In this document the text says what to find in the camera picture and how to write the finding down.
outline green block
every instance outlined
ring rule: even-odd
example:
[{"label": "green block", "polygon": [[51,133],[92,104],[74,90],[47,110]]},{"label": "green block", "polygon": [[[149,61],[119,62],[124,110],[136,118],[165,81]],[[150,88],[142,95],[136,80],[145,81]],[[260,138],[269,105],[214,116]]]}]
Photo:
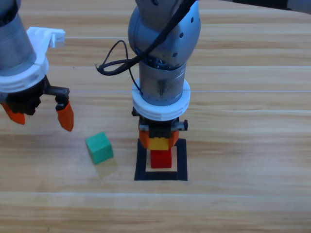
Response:
[{"label": "green block", "polygon": [[100,164],[113,157],[112,146],[104,133],[87,138],[86,146],[94,164]]}]

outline wood grain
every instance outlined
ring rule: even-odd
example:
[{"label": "wood grain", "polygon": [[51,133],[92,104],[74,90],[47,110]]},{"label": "wood grain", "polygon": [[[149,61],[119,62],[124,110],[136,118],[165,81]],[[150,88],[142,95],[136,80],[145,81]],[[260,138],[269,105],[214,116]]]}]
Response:
[{"label": "wood grain", "polygon": [[[0,232],[311,232],[311,16],[200,6],[182,116],[189,181],[135,182],[132,81],[95,69],[127,41],[135,1],[23,1],[26,28],[67,32],[66,46],[48,52],[49,79],[70,88],[75,128],[60,127],[49,96],[24,126],[1,110]],[[111,59],[124,56],[118,46]],[[101,131],[114,158],[94,166],[84,140]]]}]

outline black cable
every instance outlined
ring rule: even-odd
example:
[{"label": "black cable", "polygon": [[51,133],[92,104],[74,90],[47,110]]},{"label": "black cable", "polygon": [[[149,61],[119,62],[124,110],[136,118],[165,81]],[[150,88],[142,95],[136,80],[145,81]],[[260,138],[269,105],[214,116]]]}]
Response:
[{"label": "black cable", "polygon": [[[115,61],[112,63],[101,64],[99,67],[96,66],[96,69],[99,73],[105,75],[105,76],[112,76],[121,74],[124,71],[130,69],[135,64],[139,63],[142,59],[144,59],[152,50],[154,50],[158,45],[163,43],[166,40],[167,35],[179,24],[179,22],[186,16],[186,14],[189,12],[192,5],[197,0],[183,0],[183,2],[180,4],[179,8],[177,9],[176,13],[173,15],[169,23],[165,26],[163,31],[159,34],[159,36],[154,40],[154,42],[141,54],[137,55],[136,57],[132,59],[127,60],[120,60]],[[104,69],[115,65],[115,64],[123,64],[120,67],[116,68],[113,71],[105,71]]]},{"label": "black cable", "polygon": [[[106,64],[106,62],[107,62],[107,60],[108,60],[108,58],[109,58],[111,52],[113,51],[113,49],[114,49],[119,43],[121,43],[121,42],[124,44],[124,47],[125,47],[126,60],[119,60],[119,61],[114,61],[114,62],[110,62],[110,63]],[[119,40],[119,41],[111,48],[111,50],[109,51],[108,55],[106,56],[106,59],[104,60],[103,64],[100,65],[100,67],[101,67],[101,66],[105,66],[105,65],[106,65],[106,67],[109,67],[109,66],[113,66],[113,65],[116,65],[116,64],[125,63],[125,62],[127,62],[127,61],[129,61],[129,59],[128,59],[128,50],[127,50],[126,42],[125,42],[124,40]],[[129,68],[128,70],[129,70],[129,72],[130,72],[131,78],[132,78],[132,80],[133,80],[133,82],[134,82],[136,88],[137,88],[137,89],[140,91],[140,93],[142,94],[142,91],[141,91],[140,87],[139,87],[139,86],[137,85],[137,83],[135,82],[135,79],[134,79],[134,76],[133,76],[133,74],[132,74],[131,68]]]}]

